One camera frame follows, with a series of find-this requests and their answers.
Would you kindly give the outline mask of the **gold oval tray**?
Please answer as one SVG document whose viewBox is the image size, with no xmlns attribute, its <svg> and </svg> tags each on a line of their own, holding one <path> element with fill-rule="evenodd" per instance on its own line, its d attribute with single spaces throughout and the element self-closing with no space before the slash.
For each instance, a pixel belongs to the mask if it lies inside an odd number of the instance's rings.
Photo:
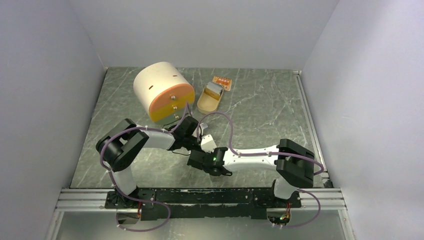
<svg viewBox="0 0 424 240">
<path fill-rule="evenodd" d="M 224 90 L 219 100 L 213 99 L 212 97 L 205 94 L 204 89 L 197 101 L 197 108 L 203 114 L 214 112 L 218 109 L 218 106 L 223 97 Z"/>
</svg>

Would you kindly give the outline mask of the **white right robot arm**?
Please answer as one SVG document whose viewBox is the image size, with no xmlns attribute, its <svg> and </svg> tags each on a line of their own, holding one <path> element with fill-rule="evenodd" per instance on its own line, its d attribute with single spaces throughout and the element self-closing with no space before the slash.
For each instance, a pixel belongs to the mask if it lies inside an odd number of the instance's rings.
<svg viewBox="0 0 424 240">
<path fill-rule="evenodd" d="M 293 192 L 314 185 L 314 160 L 312 151 L 298 143 L 283 138 L 279 144 L 265 148 L 237 149 L 217 147 L 212 152 L 192 150 L 187 165 L 211 176 L 232 176 L 242 170 L 272 170 L 279 178 L 272 182 L 270 202 L 282 207 Z"/>
</svg>

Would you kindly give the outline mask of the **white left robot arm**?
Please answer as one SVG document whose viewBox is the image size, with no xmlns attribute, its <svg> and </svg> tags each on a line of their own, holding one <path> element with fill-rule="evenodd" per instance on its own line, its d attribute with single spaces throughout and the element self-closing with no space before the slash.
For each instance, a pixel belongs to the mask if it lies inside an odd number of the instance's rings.
<svg viewBox="0 0 424 240">
<path fill-rule="evenodd" d="M 110 172 L 113 187 L 119 193 L 118 201 L 124 207 L 132 208 L 139 200 L 131 164 L 140 151 L 143 148 L 200 151 L 200 144 L 193 136 L 198 123 L 192 116 L 186 116 L 171 128 L 156 129 L 137 126 L 125 118 L 96 143 L 100 163 Z"/>
</svg>

